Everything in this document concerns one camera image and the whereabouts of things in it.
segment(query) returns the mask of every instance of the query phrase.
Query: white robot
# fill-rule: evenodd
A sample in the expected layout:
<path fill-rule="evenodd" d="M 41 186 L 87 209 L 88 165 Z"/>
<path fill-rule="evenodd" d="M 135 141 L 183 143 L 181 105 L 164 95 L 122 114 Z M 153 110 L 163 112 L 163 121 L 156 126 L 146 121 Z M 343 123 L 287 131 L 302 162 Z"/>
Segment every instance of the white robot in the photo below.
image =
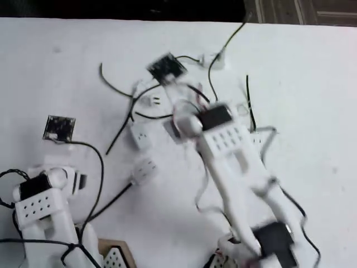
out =
<path fill-rule="evenodd" d="M 264 166 L 248 129 L 239 120 L 237 108 L 214 104 L 178 119 L 175 125 L 180 133 L 196 140 L 197 150 L 222 197 L 224 214 L 234 233 L 219 240 L 222 253 L 241 267 L 316 267 L 320 256 L 316 261 L 301 217 Z M 276 221 L 252 230 L 244 204 L 247 191 L 270 206 Z"/>
<path fill-rule="evenodd" d="M 228 235 L 219 240 L 222 253 L 235 260 L 239 267 L 316 267 L 301 220 L 265 168 L 249 131 L 239 121 L 237 109 L 215 104 L 203 112 L 180 118 L 175 125 L 181 133 L 196 140 L 197 149 L 222 196 L 224 214 L 234 232 L 233 237 Z M 239 166 L 240 173 L 233 171 L 232 163 Z M 13 192 L 23 238 L 77 244 L 78 234 L 67 198 L 80 190 L 79 174 L 70 167 L 39 168 L 36 172 L 36 177 L 20 184 Z M 251 229 L 245 215 L 244 192 L 247 190 L 271 207 L 276 221 Z M 105 267 L 90 224 L 85 227 L 82 243 L 99 267 Z M 66 247 L 25 243 L 25 249 L 23 268 L 63 267 L 60 257 Z M 79 248 L 67 255 L 66 265 L 95 267 Z"/>

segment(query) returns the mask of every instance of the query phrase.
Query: wooden floor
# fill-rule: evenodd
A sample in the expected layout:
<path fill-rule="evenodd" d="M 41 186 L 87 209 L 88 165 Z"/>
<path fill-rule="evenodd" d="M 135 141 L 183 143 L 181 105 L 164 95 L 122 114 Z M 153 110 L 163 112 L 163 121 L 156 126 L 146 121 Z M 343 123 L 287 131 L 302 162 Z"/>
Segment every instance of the wooden floor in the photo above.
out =
<path fill-rule="evenodd" d="M 245 0 L 250 22 L 357 26 L 357 0 Z"/>

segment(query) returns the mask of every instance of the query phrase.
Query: white connector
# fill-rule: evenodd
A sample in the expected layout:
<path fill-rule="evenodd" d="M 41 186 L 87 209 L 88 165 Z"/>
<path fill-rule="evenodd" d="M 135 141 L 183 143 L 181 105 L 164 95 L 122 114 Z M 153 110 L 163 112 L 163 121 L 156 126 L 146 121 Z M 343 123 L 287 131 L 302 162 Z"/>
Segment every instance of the white connector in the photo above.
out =
<path fill-rule="evenodd" d="M 140 161 L 132 171 L 132 183 L 143 184 L 153 179 L 157 174 L 156 164 L 149 158 Z"/>
<path fill-rule="evenodd" d="M 154 95 L 144 95 L 140 98 L 140 102 L 148 107 L 160 105 L 160 98 Z"/>
<path fill-rule="evenodd" d="M 146 150 L 151 147 L 151 141 L 143 124 L 134 123 L 130 127 L 130 132 L 139 150 Z"/>
<path fill-rule="evenodd" d="M 216 52 L 210 52 L 210 53 L 204 53 L 199 57 L 199 64 L 204 67 L 204 68 L 209 68 L 211 65 L 212 61 L 215 59 L 215 57 L 218 55 L 217 59 L 212 65 L 212 69 L 214 70 L 221 70 L 224 68 L 224 50 L 216 53 Z"/>

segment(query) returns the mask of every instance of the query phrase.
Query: white table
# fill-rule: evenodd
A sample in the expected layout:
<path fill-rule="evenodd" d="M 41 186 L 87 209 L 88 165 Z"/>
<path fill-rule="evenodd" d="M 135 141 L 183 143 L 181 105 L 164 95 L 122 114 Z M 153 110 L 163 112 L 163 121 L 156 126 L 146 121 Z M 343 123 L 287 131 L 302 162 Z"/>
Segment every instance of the white table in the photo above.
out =
<path fill-rule="evenodd" d="M 89 149 L 68 153 L 43 142 L 47 116 L 75 117 L 73 139 L 104 153 L 128 100 L 99 79 L 100 62 L 108 80 L 127 91 L 138 79 L 149 79 L 145 67 L 161 54 L 218 51 L 237 26 L 1 18 L 0 170 L 26 170 L 45 155 L 76 165 L 88 174 L 87 190 L 71 203 L 74 219 L 83 219 L 97 194 L 98 159 Z M 321 249 L 320 267 L 352 267 L 355 260 L 356 48 L 355 28 L 249 24 L 229 45 L 225 69 L 212 72 L 220 99 L 237 102 L 244 101 L 244 78 L 250 75 L 258 126 L 274 125 L 279 131 L 267 166 L 310 216 L 307 232 Z M 213 98 L 207 71 L 185 65 L 187 79 L 202 82 Z M 168 107 L 138 110 L 165 114 Z M 161 122 L 144 121 L 154 144 L 147 155 L 160 174 L 128 191 L 93 225 L 101 238 L 125 240 L 138 267 L 202 267 L 228 226 L 219 215 L 196 211 L 194 197 L 204 170 L 193 148 L 176 145 Z M 140 157 L 125 132 L 104 159 L 100 206 L 126 185 Z M 1 197 L 10 201 L 20 181 L 15 175 L 3 178 Z M 271 217 L 257 199 L 248 196 L 247 202 L 259 211 L 249 213 L 252 225 Z M 221 205 L 212 181 L 202 204 Z M 0 237 L 17 237 L 11 213 L 5 208 L 0 213 Z M 0 245 L 2 266 L 17 267 L 22 258 L 21 245 Z"/>

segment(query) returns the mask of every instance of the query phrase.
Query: dark background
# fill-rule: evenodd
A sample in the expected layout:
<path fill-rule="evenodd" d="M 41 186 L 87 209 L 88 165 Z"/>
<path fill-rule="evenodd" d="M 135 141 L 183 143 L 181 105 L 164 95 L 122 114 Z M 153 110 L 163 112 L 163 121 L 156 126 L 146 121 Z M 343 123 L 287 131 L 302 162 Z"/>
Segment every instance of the dark background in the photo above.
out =
<path fill-rule="evenodd" d="M 241 22 L 243 0 L 0 0 L 1 17 Z"/>

